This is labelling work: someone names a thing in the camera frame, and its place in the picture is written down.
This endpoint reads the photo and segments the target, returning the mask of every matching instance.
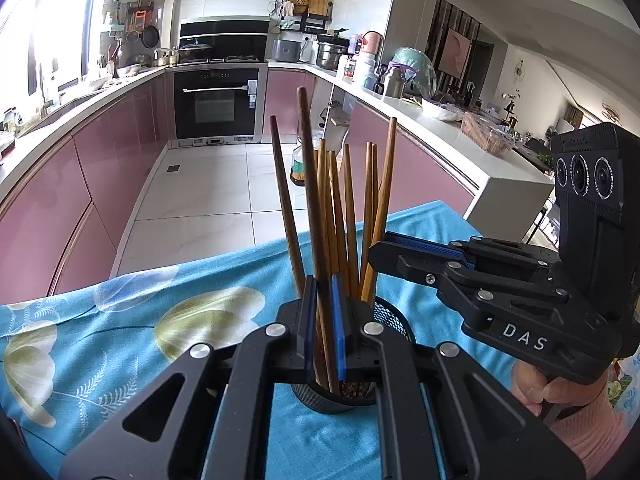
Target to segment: kitchen cabinet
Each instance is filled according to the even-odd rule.
[[[118,160],[111,115],[103,112],[74,135],[91,198],[114,246],[127,225],[133,203]]]
[[[136,111],[132,92],[109,108],[111,131],[122,176],[126,183],[122,200],[131,211],[145,183],[146,175],[141,170],[142,152],[138,141]]]
[[[298,134],[297,91],[299,86],[305,86],[305,82],[312,85],[306,78],[306,71],[269,69],[267,95],[264,102],[263,134],[271,135],[270,117],[272,115],[275,115],[278,120],[278,131],[281,136]]]
[[[134,88],[133,106],[136,114],[136,129],[140,144],[140,171],[143,173],[143,182],[151,171],[158,156],[158,144],[156,143],[156,129],[154,126],[154,108],[151,101],[151,84],[146,83]]]
[[[154,108],[154,124],[156,126],[156,143],[158,155],[169,141],[169,121],[167,118],[166,93],[164,76],[156,77],[151,82],[151,101]]]
[[[69,241],[50,293],[63,294],[108,280],[115,257],[114,244],[91,203]]]
[[[364,217],[364,174],[366,143],[378,145],[378,175],[382,176],[389,120],[371,108],[356,102],[351,126],[344,142],[349,143],[356,220]],[[473,194],[457,179],[443,161],[428,153],[398,126],[394,176],[391,185],[389,213],[408,209],[434,200],[446,202],[463,215]]]
[[[71,137],[36,163],[0,206],[0,304],[47,295],[90,202]]]

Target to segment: camera lens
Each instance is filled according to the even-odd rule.
[[[571,183],[579,196],[585,196],[589,189],[589,172],[587,162],[581,155],[574,155],[571,159]]]
[[[613,172],[606,158],[601,157],[596,162],[593,176],[600,198],[609,198],[613,192]]]
[[[566,186],[566,164],[564,158],[559,158],[556,162],[556,180],[561,187]]]

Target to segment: hand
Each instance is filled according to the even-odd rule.
[[[557,377],[550,383],[535,366],[516,361],[511,369],[511,393],[531,413],[539,416],[542,401],[585,406],[593,402],[607,384],[607,372],[593,384],[577,384]]]

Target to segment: oven door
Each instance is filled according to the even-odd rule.
[[[258,70],[224,68],[178,72],[174,76],[178,139],[252,136]]]

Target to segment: built-in oven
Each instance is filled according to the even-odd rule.
[[[217,63],[174,73],[172,146],[260,142],[266,63]]]

